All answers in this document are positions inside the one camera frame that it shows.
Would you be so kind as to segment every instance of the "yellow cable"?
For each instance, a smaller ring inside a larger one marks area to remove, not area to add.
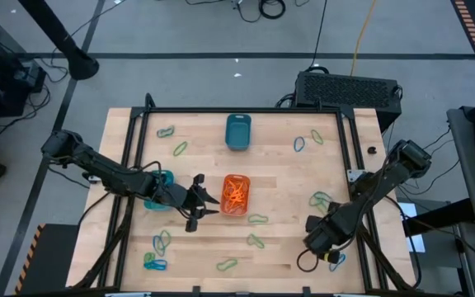
[[[377,0],[373,0],[373,2],[371,3],[371,8],[369,9],[368,16],[366,16],[366,20],[364,21],[364,25],[362,26],[362,30],[360,31],[359,39],[356,41],[355,53],[353,54],[353,63],[351,63],[350,76],[353,76],[353,72],[355,71],[356,55],[359,53],[360,41],[362,40],[362,36],[366,31],[366,26],[369,23],[369,19],[371,18],[371,14],[373,13],[373,9],[375,8],[376,3]]]

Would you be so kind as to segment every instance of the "teal object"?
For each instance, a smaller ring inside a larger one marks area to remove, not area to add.
[[[158,170],[153,170],[152,173],[158,174]],[[164,182],[165,185],[171,185],[174,182],[174,177],[173,173],[169,170],[161,170],[161,173],[166,176],[166,181]],[[166,205],[161,205],[152,201],[145,201],[144,202],[144,207],[146,207],[149,210],[153,211],[166,211],[166,210],[171,210],[172,208],[170,206]]]
[[[249,115],[231,114],[227,118],[224,142],[233,151],[244,151],[251,143],[252,119]]]

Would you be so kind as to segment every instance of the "desk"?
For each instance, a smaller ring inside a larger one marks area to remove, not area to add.
[[[458,152],[469,198],[416,217],[416,219],[422,220],[436,228],[443,228],[462,222],[475,223],[475,144],[473,124],[465,118],[462,110],[449,110],[446,112],[446,115],[449,119],[452,136],[454,137],[454,144]],[[429,230],[426,226],[416,224],[409,219],[404,224],[409,225],[412,235]]]
[[[116,162],[121,160],[129,113],[130,109],[110,109],[102,135],[100,153]],[[365,166],[376,171],[382,166],[385,151],[377,116],[374,110],[357,110],[355,115]],[[162,169],[171,170],[176,183],[186,187],[191,185],[193,176],[204,173],[204,186],[218,200],[227,174],[249,176],[249,214],[268,215],[269,223],[250,225],[247,217],[213,214],[199,221],[196,232],[186,233],[186,221],[176,211],[152,212],[144,208],[142,200],[136,200],[121,289],[191,292],[192,286],[200,285],[204,292],[301,293],[303,286],[309,286],[315,293],[364,292],[355,244],[346,249],[347,260],[335,272],[330,272],[325,262],[312,273],[301,272],[295,265],[296,257],[304,250],[302,239],[306,235],[306,218],[320,215],[308,205],[309,197],[316,191],[325,191],[335,201],[349,200],[336,117],[251,114],[252,145],[246,152],[237,153],[231,152],[224,143],[227,116],[224,113],[151,113],[142,164],[159,160]],[[169,125],[175,126],[175,134],[165,139],[157,138],[157,130]],[[135,131],[139,131],[139,126],[140,120]],[[321,134],[323,145],[313,142],[312,129]],[[348,125],[345,130],[350,139]],[[306,146],[300,153],[293,149],[298,136],[306,139]],[[174,148],[182,141],[188,141],[187,149],[182,155],[173,157]],[[132,145],[132,156],[136,146]],[[376,147],[378,153],[367,154],[369,146]],[[349,150],[354,163],[351,145]],[[91,186],[86,207],[103,194],[101,185]],[[78,282],[103,250],[112,202],[112,197],[103,201],[83,221],[67,285]],[[217,209],[217,205],[209,205],[209,208]],[[398,210],[383,201],[374,207],[374,213],[383,252],[406,282],[413,284],[415,276]],[[165,256],[168,268],[166,271],[145,270],[143,255],[153,250],[153,235],[160,234],[163,229],[172,235],[172,244]],[[247,245],[250,233],[263,239],[265,249]],[[230,257],[238,259],[237,266],[225,272],[217,271],[216,263]],[[369,258],[372,281],[377,287],[374,261]],[[116,262],[117,255],[114,254],[107,284],[113,283]],[[302,259],[302,266],[311,267],[313,263],[314,257],[310,254]]]

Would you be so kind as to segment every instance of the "white paper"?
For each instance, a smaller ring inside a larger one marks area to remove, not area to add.
[[[401,203],[399,202],[402,211],[405,215],[409,217],[415,217],[417,215],[416,206],[413,203]],[[413,245],[416,247],[416,252],[426,252],[425,243],[422,241],[422,235],[415,235],[412,237]],[[410,239],[406,238],[406,243],[408,245],[408,251],[413,252],[412,245],[410,244]]]

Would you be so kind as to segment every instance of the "orange object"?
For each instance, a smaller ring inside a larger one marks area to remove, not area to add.
[[[224,178],[221,195],[221,212],[226,215],[242,216],[248,211],[248,191],[251,180],[248,177],[229,174]]]

